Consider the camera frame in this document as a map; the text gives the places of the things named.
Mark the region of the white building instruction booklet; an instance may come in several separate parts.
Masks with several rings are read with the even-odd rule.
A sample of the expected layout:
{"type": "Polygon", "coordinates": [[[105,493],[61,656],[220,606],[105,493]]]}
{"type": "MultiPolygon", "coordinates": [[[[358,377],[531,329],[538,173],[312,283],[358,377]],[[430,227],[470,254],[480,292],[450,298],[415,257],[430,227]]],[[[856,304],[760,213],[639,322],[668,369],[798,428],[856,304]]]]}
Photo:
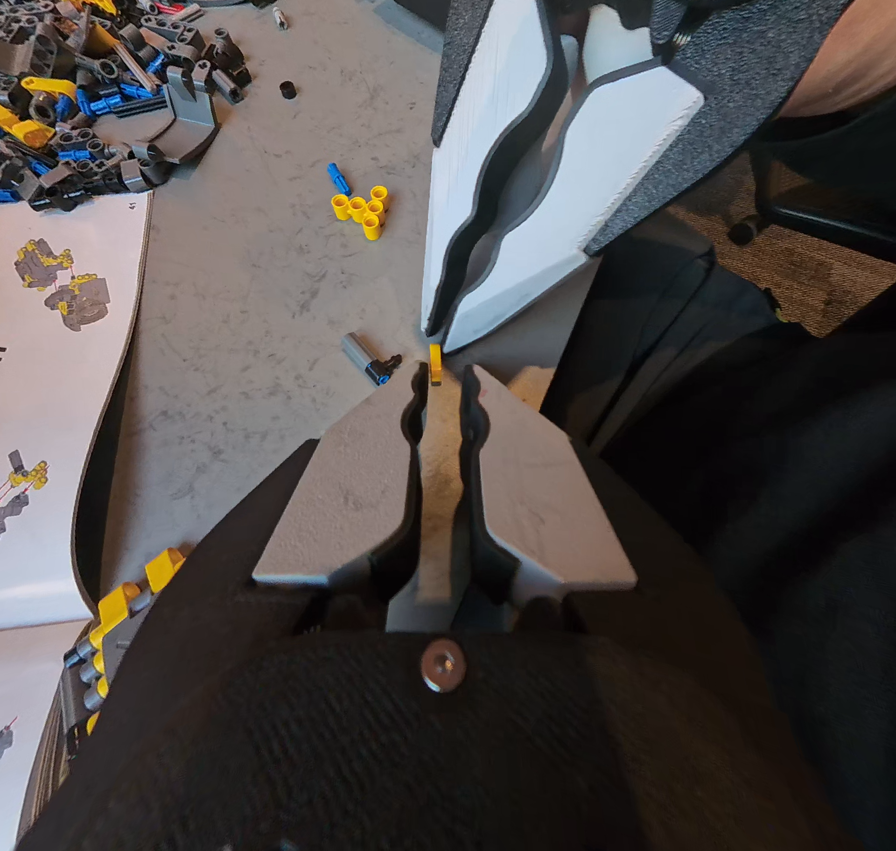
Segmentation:
{"type": "Polygon", "coordinates": [[[2,204],[1,840],[20,829],[63,654],[95,604],[79,498],[138,311],[151,191],[69,214],[2,204]]]}

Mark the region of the black office chair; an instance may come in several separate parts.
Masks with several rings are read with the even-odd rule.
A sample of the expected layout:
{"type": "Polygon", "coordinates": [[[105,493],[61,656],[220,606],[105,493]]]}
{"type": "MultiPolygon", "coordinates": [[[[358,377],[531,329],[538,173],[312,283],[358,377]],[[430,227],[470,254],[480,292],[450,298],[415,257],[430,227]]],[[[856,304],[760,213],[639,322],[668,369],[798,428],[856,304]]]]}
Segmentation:
{"type": "Polygon", "coordinates": [[[755,211],[728,231],[735,245],[779,226],[895,262],[894,111],[787,120],[748,154],[755,211]]]}

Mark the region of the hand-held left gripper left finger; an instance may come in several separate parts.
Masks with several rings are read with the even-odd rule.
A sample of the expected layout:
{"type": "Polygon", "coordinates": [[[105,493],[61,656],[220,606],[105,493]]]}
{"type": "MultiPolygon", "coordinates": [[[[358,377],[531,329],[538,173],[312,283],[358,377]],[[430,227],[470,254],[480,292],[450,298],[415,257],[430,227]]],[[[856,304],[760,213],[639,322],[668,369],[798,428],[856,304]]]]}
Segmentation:
{"type": "Polygon", "coordinates": [[[420,560],[428,366],[402,366],[321,437],[252,573],[263,586],[399,591],[420,560]]]}

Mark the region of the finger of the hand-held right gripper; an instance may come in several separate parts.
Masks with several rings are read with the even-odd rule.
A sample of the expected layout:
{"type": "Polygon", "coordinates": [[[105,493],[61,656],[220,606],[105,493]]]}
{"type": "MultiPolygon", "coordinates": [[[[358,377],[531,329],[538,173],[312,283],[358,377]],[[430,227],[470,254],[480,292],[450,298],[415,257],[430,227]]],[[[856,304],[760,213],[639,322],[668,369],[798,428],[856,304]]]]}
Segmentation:
{"type": "Polygon", "coordinates": [[[491,334],[581,271],[589,240],[703,106],[700,89],[651,53],[648,28],[625,29],[610,6],[589,10],[581,55],[588,85],[539,195],[499,235],[487,273],[460,298],[443,352],[491,334]]]}
{"type": "Polygon", "coordinates": [[[473,249],[553,99],[554,40],[543,2],[492,0],[433,150],[421,292],[428,337],[459,300],[473,249]]]}

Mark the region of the person's dark clothing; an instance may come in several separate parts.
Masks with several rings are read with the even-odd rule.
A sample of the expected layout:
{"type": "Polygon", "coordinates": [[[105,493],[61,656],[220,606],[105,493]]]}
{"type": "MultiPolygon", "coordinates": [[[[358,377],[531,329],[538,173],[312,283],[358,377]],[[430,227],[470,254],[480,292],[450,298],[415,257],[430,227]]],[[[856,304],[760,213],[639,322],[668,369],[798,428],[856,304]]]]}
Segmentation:
{"type": "Polygon", "coordinates": [[[894,849],[894,285],[814,337],[660,211],[613,240],[542,413],[708,565],[847,829],[894,849]]]}

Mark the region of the person's right forearm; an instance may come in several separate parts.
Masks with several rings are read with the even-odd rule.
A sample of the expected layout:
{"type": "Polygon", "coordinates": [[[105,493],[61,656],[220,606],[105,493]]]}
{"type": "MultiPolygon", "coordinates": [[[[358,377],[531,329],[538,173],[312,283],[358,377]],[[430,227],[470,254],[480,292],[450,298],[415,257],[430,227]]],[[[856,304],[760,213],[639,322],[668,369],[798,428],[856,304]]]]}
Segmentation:
{"type": "Polygon", "coordinates": [[[895,0],[854,0],[780,111],[807,118],[862,105],[895,83],[895,0]]]}

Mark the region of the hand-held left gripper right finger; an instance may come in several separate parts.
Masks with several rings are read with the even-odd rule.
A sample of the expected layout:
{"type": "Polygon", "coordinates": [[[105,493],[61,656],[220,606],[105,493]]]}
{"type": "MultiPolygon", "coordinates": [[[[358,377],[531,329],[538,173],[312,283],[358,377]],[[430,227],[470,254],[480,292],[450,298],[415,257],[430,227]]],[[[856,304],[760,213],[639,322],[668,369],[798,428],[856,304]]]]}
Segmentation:
{"type": "Polygon", "coordinates": [[[492,601],[629,591],[637,575],[569,437],[465,367],[461,475],[473,582],[492,601]]]}

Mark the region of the dark grey tube brick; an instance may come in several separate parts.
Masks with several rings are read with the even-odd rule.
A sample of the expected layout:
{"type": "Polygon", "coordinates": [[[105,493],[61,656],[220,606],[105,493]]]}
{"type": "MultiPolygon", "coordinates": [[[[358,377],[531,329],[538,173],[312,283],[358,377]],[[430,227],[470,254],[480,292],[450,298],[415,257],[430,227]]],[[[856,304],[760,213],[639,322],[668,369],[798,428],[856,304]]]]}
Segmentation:
{"type": "Polygon", "coordinates": [[[367,377],[368,375],[365,373],[367,365],[375,362],[381,363],[377,355],[373,353],[354,332],[349,332],[342,337],[342,349],[349,357],[352,364],[367,377]]]}

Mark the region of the pile of toy brick parts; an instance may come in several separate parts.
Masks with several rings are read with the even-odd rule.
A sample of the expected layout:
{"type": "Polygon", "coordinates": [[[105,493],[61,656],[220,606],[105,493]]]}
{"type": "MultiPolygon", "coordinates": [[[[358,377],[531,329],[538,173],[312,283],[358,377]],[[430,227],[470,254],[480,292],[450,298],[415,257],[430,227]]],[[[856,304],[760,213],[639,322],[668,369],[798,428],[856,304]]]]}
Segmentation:
{"type": "Polygon", "coordinates": [[[153,190],[218,133],[214,95],[252,83],[216,7],[277,0],[1,0],[2,203],[70,212],[153,190]]]}

